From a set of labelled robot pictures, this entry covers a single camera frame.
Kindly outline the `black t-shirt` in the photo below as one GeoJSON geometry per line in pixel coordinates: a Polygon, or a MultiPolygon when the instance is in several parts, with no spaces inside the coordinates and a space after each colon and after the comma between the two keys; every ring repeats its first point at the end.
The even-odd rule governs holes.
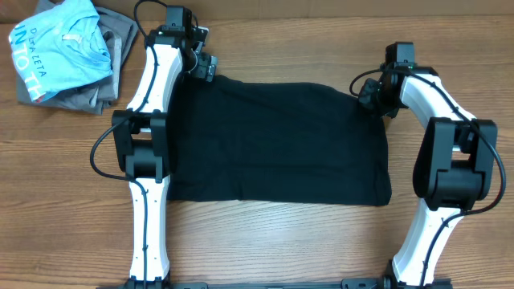
{"type": "Polygon", "coordinates": [[[382,120],[321,84],[187,77],[168,134],[171,200],[385,206],[392,196],[382,120]]]}

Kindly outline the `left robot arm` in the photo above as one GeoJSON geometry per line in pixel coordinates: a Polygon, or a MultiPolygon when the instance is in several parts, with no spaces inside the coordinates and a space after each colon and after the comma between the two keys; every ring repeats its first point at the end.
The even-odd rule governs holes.
{"type": "Polygon", "coordinates": [[[185,75],[210,82],[218,60],[203,51],[208,28],[184,6],[166,6],[163,25],[145,36],[145,69],[125,110],[112,115],[116,155],[133,200],[133,259],[126,288],[168,288],[166,198],[172,165],[167,112],[185,75]]]}

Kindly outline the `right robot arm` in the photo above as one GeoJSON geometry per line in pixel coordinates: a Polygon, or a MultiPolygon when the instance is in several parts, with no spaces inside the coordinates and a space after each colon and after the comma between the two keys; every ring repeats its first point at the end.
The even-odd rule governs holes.
{"type": "Polygon", "coordinates": [[[487,196],[493,168],[500,171],[500,191],[485,209],[494,208],[506,189],[505,168],[496,150],[497,126],[459,106],[432,67],[416,64],[413,43],[390,44],[376,72],[379,79],[367,79],[357,93],[361,107],[372,116],[390,118],[407,108],[425,129],[413,171],[418,207],[385,274],[345,279],[341,286],[450,288],[451,281],[436,279],[434,272],[452,231],[464,217],[481,212],[474,204],[487,196]]]}

